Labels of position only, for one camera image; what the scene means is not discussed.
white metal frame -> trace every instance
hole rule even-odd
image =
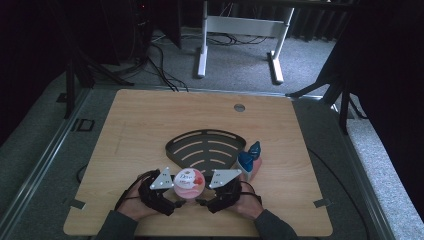
[[[283,21],[269,21],[258,19],[208,16],[208,1],[203,3],[203,23],[202,23],[202,47],[200,49],[198,76],[205,77],[206,59],[208,56],[208,46],[206,44],[208,32],[229,33],[240,35],[251,35],[261,37],[278,38],[275,51],[271,51],[271,65],[273,66],[275,80],[284,82],[281,71],[279,56],[283,47],[284,39],[287,35],[287,30],[290,26],[290,20],[293,15],[294,8],[290,9],[288,16],[285,16]]]

cable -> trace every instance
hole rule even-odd
[[[260,44],[262,42],[264,42],[267,38],[263,37],[262,40],[255,42],[256,40],[262,38],[262,37],[255,37],[252,40],[249,41],[240,41],[238,40],[234,35],[230,35],[227,33],[211,33],[210,36],[212,37],[226,37],[229,39],[229,42],[223,42],[223,41],[219,41],[216,39],[213,39],[211,37],[208,37],[207,40],[209,43],[214,44],[214,45],[221,45],[221,46],[233,46],[233,45],[247,45],[247,44]]]
[[[122,77],[126,74],[135,72],[135,74],[130,76],[130,77],[133,77],[133,76],[137,75],[142,70],[142,67],[145,65],[145,63],[146,63],[146,60],[142,61],[141,59],[136,58],[133,66],[130,66],[128,68],[121,69],[121,70],[118,70],[118,71],[113,71],[112,73],[119,76],[119,77]],[[90,67],[90,70],[93,73],[93,77],[95,77],[97,80],[101,81],[101,80],[107,80],[108,79],[107,77],[104,76],[103,73],[99,72],[97,69]]]
[[[257,19],[257,15],[256,15],[256,12],[257,11],[257,7],[256,7],[256,5],[255,6],[253,6],[253,8],[252,8],[252,12],[253,12],[253,18],[254,19]]]
[[[134,73],[133,75],[130,75],[130,76],[127,76],[127,77],[123,77],[122,79],[130,79],[130,78],[132,78],[132,77],[134,77],[134,76],[136,76],[136,75],[138,75],[138,74],[140,74],[140,72],[141,72],[141,70],[140,71],[138,71],[138,72],[136,72],[136,73]]]
[[[227,17],[230,16],[231,13],[231,9],[233,8],[233,3],[228,3],[227,6],[225,6],[225,8],[221,11],[221,13],[219,14],[220,17],[222,17],[222,15],[224,15],[225,10],[227,10],[227,8],[230,7],[230,10],[228,10],[228,14]]]
[[[310,151],[316,158],[318,158],[318,160],[321,161],[322,164],[324,164],[324,166],[328,169],[328,171],[330,171],[330,173],[334,176],[334,178],[337,180],[337,182],[340,184],[340,186],[343,188],[343,191],[346,193],[347,197],[349,198],[350,202],[352,203],[353,207],[355,208],[356,212],[358,213],[359,217],[361,218],[362,224],[364,225],[365,228],[365,233],[366,233],[366,239],[370,239],[370,233],[369,233],[369,229],[367,224],[365,223],[365,219],[364,216],[361,214],[361,211],[359,211],[359,207],[356,205],[355,201],[353,200],[352,196],[349,194],[349,192],[347,191],[346,187],[344,186],[344,184],[342,183],[342,181],[340,180],[340,178],[337,177],[337,175],[334,173],[334,171],[327,165],[327,163],[316,153],[314,152],[312,149],[310,149],[309,147],[307,147],[308,151]]]
[[[253,188],[253,186],[252,186],[250,183],[248,183],[248,182],[246,182],[246,181],[240,181],[240,183],[245,183],[245,184],[249,185],[249,186],[250,186],[250,188],[251,188],[251,189],[252,189],[252,191],[253,191],[253,194],[255,194],[255,195],[256,195],[255,189]]]
[[[358,107],[356,106],[356,104],[353,102],[353,100],[352,100],[352,98],[349,96],[349,103],[352,105],[352,107],[353,107],[353,110],[355,111],[355,113],[358,115],[358,117],[359,118],[362,118],[362,119],[368,119],[368,117],[367,116],[364,116],[363,114],[362,114],[362,112],[361,111],[359,111],[359,109],[358,109]]]
[[[188,90],[188,87],[187,87],[187,85],[183,82],[183,81],[181,81],[181,80],[179,80],[179,79],[177,79],[176,77],[174,77],[174,76],[172,76],[171,74],[169,74],[169,73],[167,73],[164,69],[163,69],[163,61],[164,61],[164,54],[163,54],[163,50],[159,47],[159,46],[157,46],[157,45],[155,45],[155,44],[152,44],[152,46],[153,47],[155,47],[155,48],[157,48],[158,50],[159,50],[159,52],[160,52],[160,66],[158,67],[158,66],[156,66],[156,64],[153,62],[153,60],[151,59],[151,58],[149,58],[149,62],[153,65],[153,67],[156,69],[156,71],[157,71],[157,74],[155,74],[155,75],[157,75],[157,76],[159,76],[167,85],[168,85],[168,87],[169,88],[171,88],[171,90],[172,91],[177,91],[177,92],[179,92],[179,89],[178,89],[178,87],[177,86],[175,86],[173,83],[171,83],[171,81],[176,81],[176,82],[178,82],[178,83],[180,83],[185,89],[186,89],[186,91],[188,92],[189,90]]]
[[[152,36],[152,40],[150,42],[151,43],[157,42],[157,41],[161,40],[162,38],[167,38],[167,37],[166,37],[166,35],[162,35],[162,36],[159,36],[159,37]]]

black cable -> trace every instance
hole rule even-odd
[[[365,233],[366,233],[366,239],[370,239],[370,233],[369,233],[369,229],[368,226],[365,222],[365,218],[364,216],[361,214],[361,211],[359,211],[359,207],[356,205],[355,201],[353,200],[353,197],[349,194],[349,192],[347,191],[346,187],[344,186],[344,184],[342,183],[342,181],[340,180],[339,177],[337,177],[337,175],[334,173],[334,171],[327,165],[327,163],[316,153],[314,152],[312,149],[310,149],[309,147],[307,147],[308,151],[310,151],[316,158],[318,158],[318,160],[320,160],[320,162],[322,164],[324,164],[324,166],[328,169],[328,171],[330,171],[330,173],[334,176],[334,178],[337,180],[337,182],[340,184],[340,186],[343,188],[343,191],[346,193],[346,195],[348,196],[350,202],[352,203],[353,207],[355,208],[356,212],[358,213],[359,217],[361,218],[362,224],[364,225],[365,228]]]
[[[78,171],[77,171],[77,175],[76,175],[76,178],[77,178],[77,181],[78,181],[78,183],[81,183],[81,181],[82,181],[82,177],[80,177],[80,175],[81,175],[81,172],[86,168],[88,166],[88,163],[87,164],[85,164],[84,166],[82,166]]]
[[[126,198],[124,198],[125,200],[128,200],[128,199],[136,199],[136,198],[140,198],[140,196],[136,196],[136,197],[126,197]]]
[[[252,40],[249,41],[240,41],[237,39],[237,37],[235,37],[234,35],[230,35],[227,33],[210,33],[209,34],[212,37],[226,37],[229,39],[229,42],[223,42],[223,41],[219,41],[213,38],[208,37],[207,40],[214,44],[214,45],[221,45],[221,46],[233,46],[233,45],[248,45],[248,44],[260,44],[262,42],[264,42],[267,38],[263,37],[263,39],[261,41],[255,42],[257,39],[260,39],[262,37],[255,37]]]
[[[352,105],[353,110],[355,111],[356,115],[358,115],[358,117],[362,118],[362,119],[368,119],[367,116],[364,116],[361,111],[359,111],[358,107],[356,106],[356,104],[353,102],[352,98],[349,96],[349,103]]]
[[[155,45],[155,44],[151,44],[152,47],[155,47],[156,49],[159,50],[160,53],[160,65],[159,67],[156,66],[156,64],[149,58],[149,61],[151,64],[153,64],[153,66],[155,67],[156,71],[158,72],[158,74],[160,75],[160,77],[162,78],[162,80],[172,89],[172,91],[177,91],[179,92],[178,88],[172,84],[171,82],[168,81],[168,79],[165,76],[165,73],[163,72],[163,61],[164,61],[164,54],[163,54],[163,50],[162,48],[160,48],[159,46]]]
[[[155,44],[152,44],[152,46],[153,47],[155,47],[155,48],[157,48],[158,50],[159,50],[159,53],[160,53],[160,66],[158,67],[158,66],[156,66],[156,64],[153,62],[153,60],[151,60],[150,58],[149,58],[149,61],[150,61],[150,63],[153,65],[153,67],[156,69],[156,71],[158,72],[158,74],[156,74],[156,75],[158,75],[159,77],[161,77],[162,78],[162,80],[173,90],[173,91],[177,91],[177,92],[179,92],[179,89],[178,89],[178,87],[177,86],[175,86],[173,83],[171,83],[170,81],[176,81],[176,82],[178,82],[178,83],[180,83],[185,89],[186,89],[186,91],[188,92],[188,87],[187,87],[187,85],[183,82],[183,81],[181,81],[181,80],[179,80],[179,79],[177,79],[176,77],[174,77],[174,76],[172,76],[170,73],[167,73],[165,70],[164,70],[164,68],[163,68],[163,61],[164,61],[164,53],[163,53],[163,50],[159,47],[159,46],[157,46],[157,45],[155,45]]]
[[[130,76],[130,77],[133,77],[133,76],[137,75],[142,70],[142,67],[145,65],[145,63],[146,63],[146,60],[142,61],[141,59],[136,58],[133,66],[130,66],[130,67],[125,68],[125,69],[117,70],[117,71],[112,71],[112,73],[114,75],[122,77],[126,74],[136,72],[135,74]],[[107,80],[108,79],[107,77],[104,76],[103,73],[99,72],[97,69],[90,67],[90,70],[93,73],[93,77],[95,77],[97,80]]]
[[[158,72],[158,76],[166,83],[166,85],[168,85],[168,87],[173,91],[173,92],[175,92],[175,89],[174,89],[174,87],[175,88],[177,88],[175,85],[173,85],[172,83],[170,83],[169,81],[168,81],[168,79],[166,79],[166,77],[164,77],[162,74],[160,74],[160,70],[159,70],[159,68],[156,66],[156,64],[153,62],[153,60],[150,58],[150,57],[148,57],[148,59],[149,59],[149,62],[153,65],[153,67],[156,69],[156,71]]]
[[[136,75],[138,75],[138,74],[140,74],[140,72],[141,72],[141,70],[140,71],[138,71],[138,72],[136,72],[136,73],[134,73],[133,75],[130,75],[130,76],[127,76],[127,77],[123,77],[122,79],[130,79],[130,78],[132,78],[132,77],[134,77],[134,76],[136,76]]]
[[[246,181],[240,181],[240,183],[245,183],[245,184],[249,185],[249,186],[250,186],[250,188],[251,188],[251,189],[252,189],[252,191],[253,191],[253,194],[255,194],[255,195],[256,195],[255,189],[253,188],[253,186],[252,186],[250,183],[248,183],[248,182],[246,182]]]
[[[233,9],[233,5],[234,5],[234,3],[228,3],[227,6],[221,11],[221,13],[219,14],[219,16],[221,17],[222,15],[224,15],[224,13],[227,10],[227,8],[230,7],[230,9],[228,10],[228,13],[227,13],[227,17],[229,17],[230,14],[231,14],[231,10]]]

wooden table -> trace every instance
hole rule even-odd
[[[234,105],[243,104],[238,112]],[[253,180],[263,205],[300,236],[328,236],[332,226],[289,99],[284,97],[120,90],[94,149],[64,225],[69,235],[96,235],[108,212],[137,175],[180,168],[165,153],[172,138],[192,130],[219,129],[261,142],[262,166]],[[253,223],[223,210],[184,205],[171,216],[143,219],[136,235],[257,236]]]

black plastic tray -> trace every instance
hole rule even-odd
[[[245,146],[246,140],[234,133],[201,129],[175,137],[165,149],[168,158],[181,168],[196,168],[212,176],[213,169],[230,169]]]

